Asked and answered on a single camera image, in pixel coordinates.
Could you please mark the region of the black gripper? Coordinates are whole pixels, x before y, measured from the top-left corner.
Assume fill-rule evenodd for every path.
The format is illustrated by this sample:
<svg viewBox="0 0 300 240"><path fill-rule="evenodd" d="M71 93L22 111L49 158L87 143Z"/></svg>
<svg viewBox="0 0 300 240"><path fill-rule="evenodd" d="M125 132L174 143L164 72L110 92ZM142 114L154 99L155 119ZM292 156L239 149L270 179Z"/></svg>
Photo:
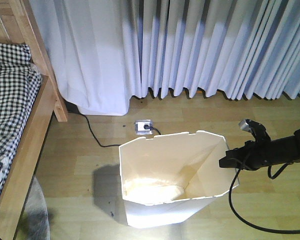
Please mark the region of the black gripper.
<svg viewBox="0 0 300 240"><path fill-rule="evenodd" d="M240 170L258 170L263 167L269 167L270 162L262 154L271 143L268 141L246 141L244 146L227 150L225 156L219 161L220 168L234 168Z"/></svg>

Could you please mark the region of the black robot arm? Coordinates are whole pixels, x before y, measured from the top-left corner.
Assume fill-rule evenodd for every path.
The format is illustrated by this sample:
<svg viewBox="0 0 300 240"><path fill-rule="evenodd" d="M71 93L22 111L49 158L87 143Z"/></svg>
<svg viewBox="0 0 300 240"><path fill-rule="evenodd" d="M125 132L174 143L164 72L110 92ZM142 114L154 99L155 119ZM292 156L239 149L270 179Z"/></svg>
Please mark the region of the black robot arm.
<svg viewBox="0 0 300 240"><path fill-rule="evenodd" d="M254 141L246 141L244 146L225 152L219 160L221 168L236 168L256 171L263 167L295 163L300 159L300 129L293 135L271 140L266 129L250 130Z"/></svg>

